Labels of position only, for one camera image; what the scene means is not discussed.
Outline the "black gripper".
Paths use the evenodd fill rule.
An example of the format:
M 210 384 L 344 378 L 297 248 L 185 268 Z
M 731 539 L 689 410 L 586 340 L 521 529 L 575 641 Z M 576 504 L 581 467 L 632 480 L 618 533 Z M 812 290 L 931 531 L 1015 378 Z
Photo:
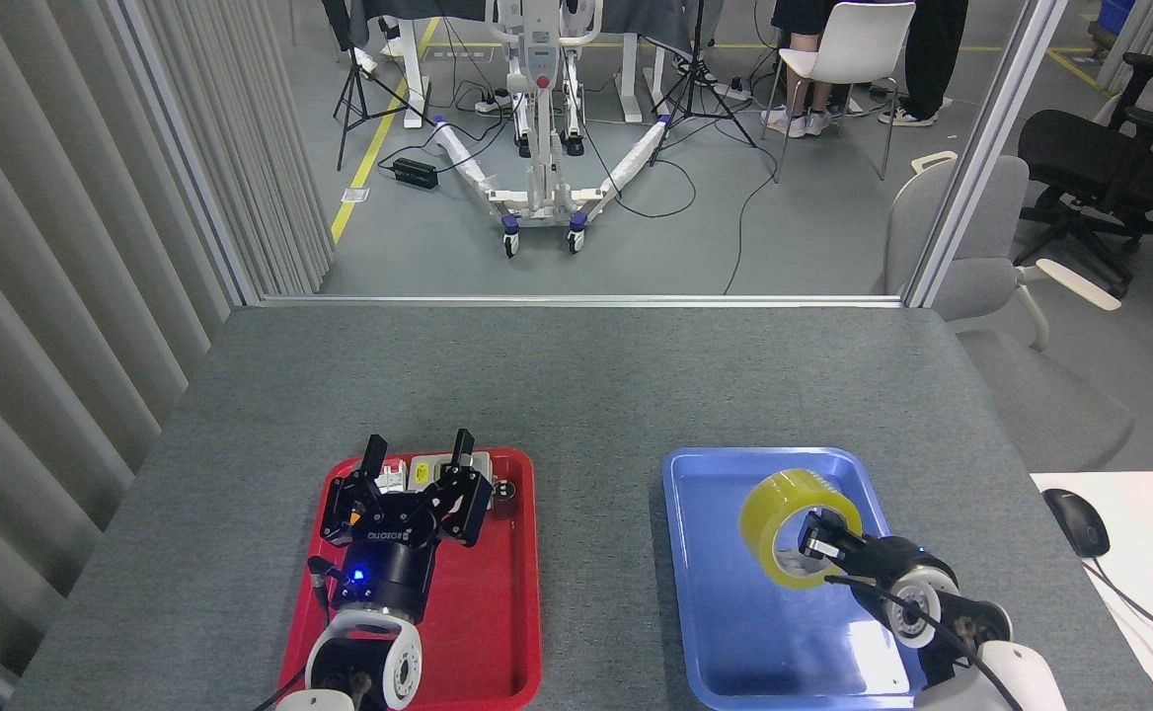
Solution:
M 807 513 L 798 553 L 797 572 L 802 576 L 846 572 L 849 577 L 873 578 L 887 591 L 915 563 L 934 566 L 934 557 L 924 546 L 900 536 L 862 537 L 849 530 L 842 513 L 830 509 Z
M 346 546 L 339 581 L 330 604 L 336 610 L 382 607 L 409 622 L 423 621 L 438 546 L 438 527 L 464 546 L 477 544 L 492 507 L 493 464 L 485 455 L 477 464 L 473 434 L 460 428 L 453 453 L 438 464 L 435 481 L 422 490 L 417 513 L 377 513 L 377 485 L 389 444 L 371 434 L 357 468 L 330 481 L 321 513 L 321 537 Z M 356 524 L 352 517 L 357 514 Z

